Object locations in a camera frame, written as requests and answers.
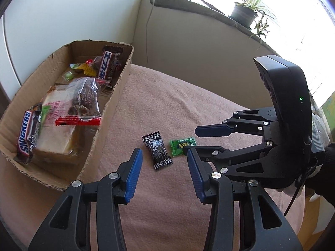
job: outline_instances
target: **cardboard box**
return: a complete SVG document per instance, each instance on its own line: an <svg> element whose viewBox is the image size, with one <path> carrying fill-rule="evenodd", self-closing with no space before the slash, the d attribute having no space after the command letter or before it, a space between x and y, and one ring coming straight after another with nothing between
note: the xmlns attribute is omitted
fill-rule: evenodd
<svg viewBox="0 0 335 251"><path fill-rule="evenodd" d="M22 165L16 162L14 157L16 156L17 138L25 111L41 101L69 64L82 63L96 56L101 56L104 45L124 48L120 60L125 64L125 67L120 76L112 80L113 90L107 93L104 91L98 99L100 112L103 111L101 124L98 130L92 134L91 139L85 141L87 151L83 154L84 157L80 164L37 161ZM28 177L58 190L66 189L76 179L82 180L84 183L95 181L109 125L120 94L128 80L133 52L133 46L128 44L87 40L74 41L52 53L22 85L0 121L0 151L6 159Z"/></svg>

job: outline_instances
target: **green candy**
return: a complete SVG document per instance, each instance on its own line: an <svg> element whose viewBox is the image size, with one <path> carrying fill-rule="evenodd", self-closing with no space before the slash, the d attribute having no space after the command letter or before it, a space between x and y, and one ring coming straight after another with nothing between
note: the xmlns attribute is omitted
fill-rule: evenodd
<svg viewBox="0 0 335 251"><path fill-rule="evenodd" d="M176 156L183 154L183 148L185 146L188 146L188 145L194 146L197 144L195 142L195 138L190 137L190 138L186 138L183 140L176 140L176 141L172 140L170 141L170 145L171 145L171 150L172 150L172 156L176 157Z"/></svg>
<svg viewBox="0 0 335 251"><path fill-rule="evenodd" d="M70 70L70 71L66 72L65 74L63 74L63 78L66 81L70 82L76 75L77 75L76 72Z"/></svg>

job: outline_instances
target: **black cable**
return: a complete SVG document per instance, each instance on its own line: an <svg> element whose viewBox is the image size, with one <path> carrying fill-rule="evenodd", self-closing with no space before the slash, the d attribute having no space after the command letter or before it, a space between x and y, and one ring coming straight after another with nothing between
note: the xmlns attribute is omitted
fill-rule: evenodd
<svg viewBox="0 0 335 251"><path fill-rule="evenodd" d="M299 191L300 191L300 188L304 185L306 179L312 174L312 172L314 172L314 170L315 170L317 164L318 164L318 162L316 161L315 165L314 165L313 167L307 169L306 172L305 172L305 174L304 174L304 176L301 176L301 180L300 180L300 182L299 182L299 184L298 184L298 187L296 188L296 190L295 190L295 192L294 192L294 195L292 196L292 199L291 199L289 205L287 206L287 208L286 208L286 210L285 210L284 216L286 216L287 213L289 212L290 208L291 208L292 205L293 205L294 200L296 199L296 197L297 197L297 195L298 195L298 193L299 193Z"/></svg>
<svg viewBox="0 0 335 251"><path fill-rule="evenodd" d="M291 199L289 205L287 206L287 208L285 210L284 216L286 216L286 214L289 212L290 208L292 207L293 202L294 202L295 198L297 197L302 185L303 185L303 182L302 182L302 184L300 184L300 186L298 188L296 188L296 190L294 192L294 195L292 196L292 199Z"/></svg>

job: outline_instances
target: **chocolate bar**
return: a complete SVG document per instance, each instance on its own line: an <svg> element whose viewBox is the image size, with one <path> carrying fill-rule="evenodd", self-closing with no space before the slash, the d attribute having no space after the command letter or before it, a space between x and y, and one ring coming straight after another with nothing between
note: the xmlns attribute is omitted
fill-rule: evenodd
<svg viewBox="0 0 335 251"><path fill-rule="evenodd" d="M98 77L109 82L116 71L119 56L122 54L123 48L114 46L105 46L103 48L103 56L101 58Z"/></svg>
<svg viewBox="0 0 335 251"><path fill-rule="evenodd" d="M17 162L27 164L31 161L40 131L41 111L42 104L38 103L27 110L23 116L14 158Z"/></svg>

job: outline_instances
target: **window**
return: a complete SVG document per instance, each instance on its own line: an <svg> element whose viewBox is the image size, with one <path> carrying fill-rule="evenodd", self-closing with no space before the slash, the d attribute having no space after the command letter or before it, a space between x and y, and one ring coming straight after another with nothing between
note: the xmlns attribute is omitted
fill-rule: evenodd
<svg viewBox="0 0 335 251"><path fill-rule="evenodd" d="M192 1L204 5L199 0ZM229 16L234 2L238 0L205 1ZM314 100L321 106L335 91L335 82L332 82L335 80L335 66L332 62L335 26L319 0L263 2L274 13L277 22L270 21L270 32L262 40L284 59L302 68Z"/></svg>

